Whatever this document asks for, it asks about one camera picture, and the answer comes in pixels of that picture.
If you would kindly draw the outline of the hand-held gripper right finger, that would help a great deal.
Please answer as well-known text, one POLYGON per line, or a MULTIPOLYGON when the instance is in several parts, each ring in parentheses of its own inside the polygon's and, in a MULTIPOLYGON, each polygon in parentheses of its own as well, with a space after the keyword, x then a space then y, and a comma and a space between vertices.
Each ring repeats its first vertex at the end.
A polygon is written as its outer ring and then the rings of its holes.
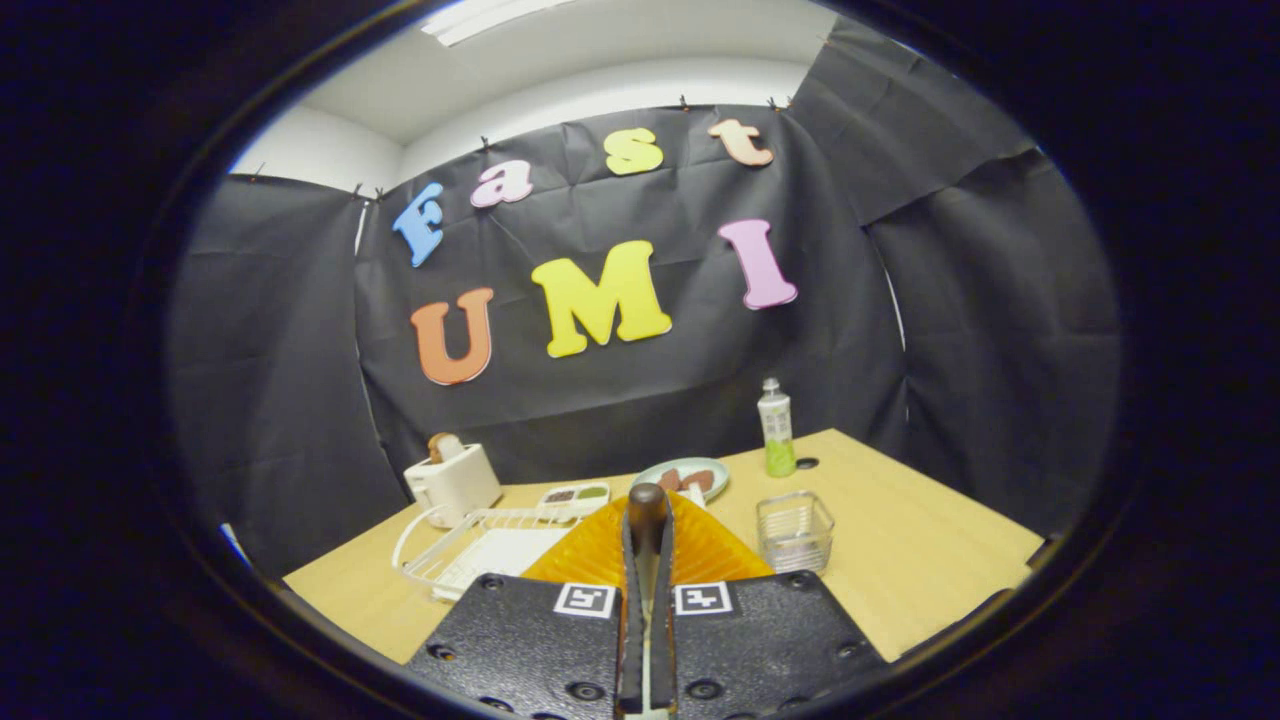
POLYGON ((667 503, 652 671, 675 717, 767 719, 887 674, 818 574, 777 573, 691 500, 667 503))

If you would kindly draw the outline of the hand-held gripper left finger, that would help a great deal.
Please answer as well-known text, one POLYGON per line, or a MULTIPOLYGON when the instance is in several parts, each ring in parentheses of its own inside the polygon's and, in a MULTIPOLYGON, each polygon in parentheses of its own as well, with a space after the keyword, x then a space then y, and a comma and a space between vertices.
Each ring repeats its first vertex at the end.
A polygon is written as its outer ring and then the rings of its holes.
POLYGON ((652 496, 576 525, 520 575, 477 577, 406 667, 489 714, 618 719, 644 708, 640 555, 652 496))

